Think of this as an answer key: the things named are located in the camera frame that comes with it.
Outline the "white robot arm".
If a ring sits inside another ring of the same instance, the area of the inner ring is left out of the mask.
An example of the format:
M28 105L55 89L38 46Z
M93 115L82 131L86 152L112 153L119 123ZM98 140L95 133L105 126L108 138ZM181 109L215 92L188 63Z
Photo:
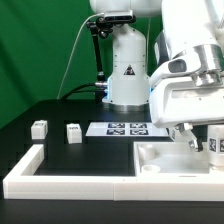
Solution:
M96 33L113 36L113 71L103 102L115 110L150 110L158 128L175 127L202 151L195 125L224 120L224 0L89 0ZM131 27L160 15L157 69L146 71L146 38Z

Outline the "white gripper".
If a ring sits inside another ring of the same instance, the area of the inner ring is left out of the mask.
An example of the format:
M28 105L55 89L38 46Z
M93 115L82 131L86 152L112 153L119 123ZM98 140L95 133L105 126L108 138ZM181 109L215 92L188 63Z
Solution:
M150 77L150 116L157 127L178 125L191 150L203 144L193 125L224 120L224 57L220 49L191 49L162 63Z

